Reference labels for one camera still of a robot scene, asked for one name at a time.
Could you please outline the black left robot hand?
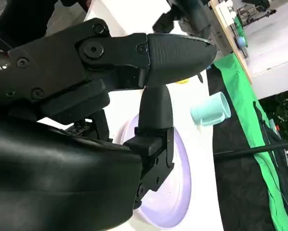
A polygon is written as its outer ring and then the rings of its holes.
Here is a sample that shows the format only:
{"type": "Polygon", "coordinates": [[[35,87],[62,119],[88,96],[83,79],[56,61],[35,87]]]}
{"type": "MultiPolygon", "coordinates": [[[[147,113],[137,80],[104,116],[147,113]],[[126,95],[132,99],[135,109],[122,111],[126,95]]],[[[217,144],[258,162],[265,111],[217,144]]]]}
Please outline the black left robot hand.
{"type": "Polygon", "coordinates": [[[152,26],[155,33],[169,34],[178,22],[180,29],[189,36],[209,40],[211,18],[207,0],[169,0],[170,10],[163,13],[152,26]]]}

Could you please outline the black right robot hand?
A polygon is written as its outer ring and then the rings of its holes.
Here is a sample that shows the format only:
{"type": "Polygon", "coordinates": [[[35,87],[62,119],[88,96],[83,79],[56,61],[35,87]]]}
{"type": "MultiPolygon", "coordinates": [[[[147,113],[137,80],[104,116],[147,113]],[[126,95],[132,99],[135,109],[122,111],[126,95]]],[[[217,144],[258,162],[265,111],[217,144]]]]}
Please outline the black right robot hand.
{"type": "Polygon", "coordinates": [[[112,37],[93,18],[9,51],[0,70],[0,231],[103,231],[127,221],[174,168],[167,85],[214,43],[112,37]]]}

